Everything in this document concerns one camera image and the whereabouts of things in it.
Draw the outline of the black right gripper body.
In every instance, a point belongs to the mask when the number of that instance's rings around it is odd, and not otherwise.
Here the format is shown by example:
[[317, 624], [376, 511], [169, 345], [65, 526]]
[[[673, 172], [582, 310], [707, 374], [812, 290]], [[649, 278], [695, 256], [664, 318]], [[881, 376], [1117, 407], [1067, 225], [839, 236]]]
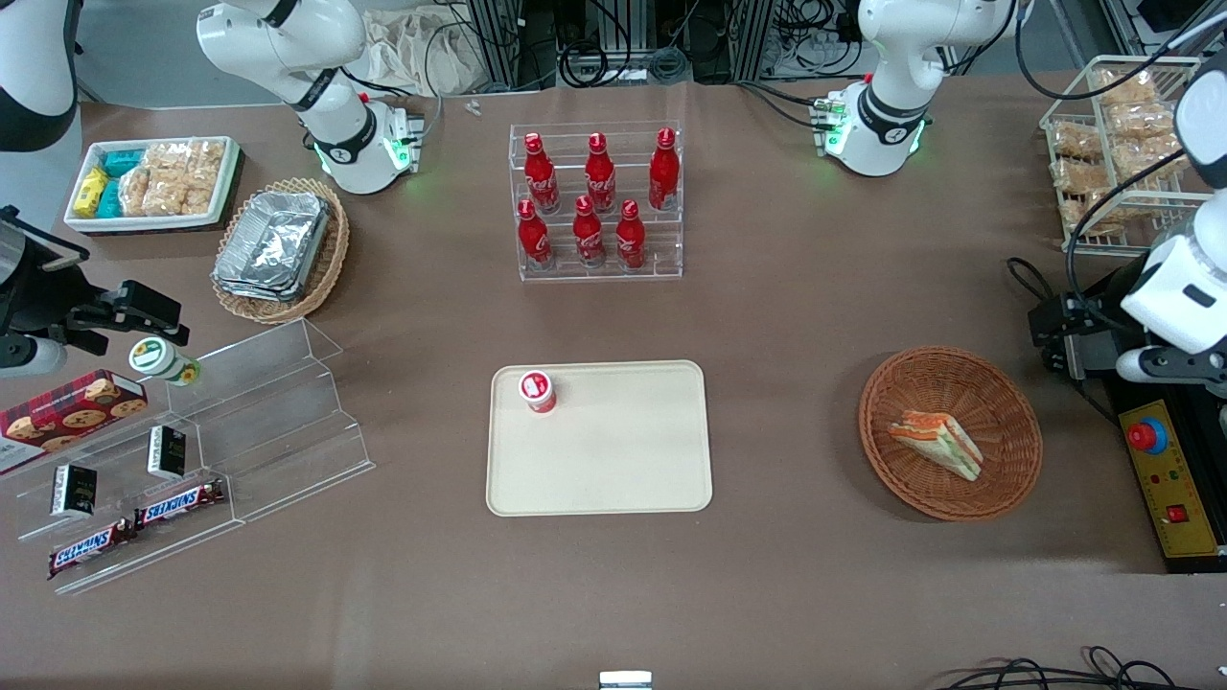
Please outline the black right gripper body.
[[72, 241], [1, 210], [2, 333], [92, 331], [115, 327], [106, 289], [90, 284], [81, 265], [90, 252]]

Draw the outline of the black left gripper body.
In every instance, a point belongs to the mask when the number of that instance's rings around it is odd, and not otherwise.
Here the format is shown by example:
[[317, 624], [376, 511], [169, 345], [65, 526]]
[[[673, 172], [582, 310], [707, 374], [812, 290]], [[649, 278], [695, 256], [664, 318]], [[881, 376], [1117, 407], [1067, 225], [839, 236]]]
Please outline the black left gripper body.
[[1129, 287], [1090, 287], [1085, 289], [1083, 297], [1088, 304], [1091, 314], [1104, 327], [1110, 327], [1121, 334], [1123, 339], [1144, 339], [1145, 327], [1123, 309], [1123, 298], [1129, 293]]

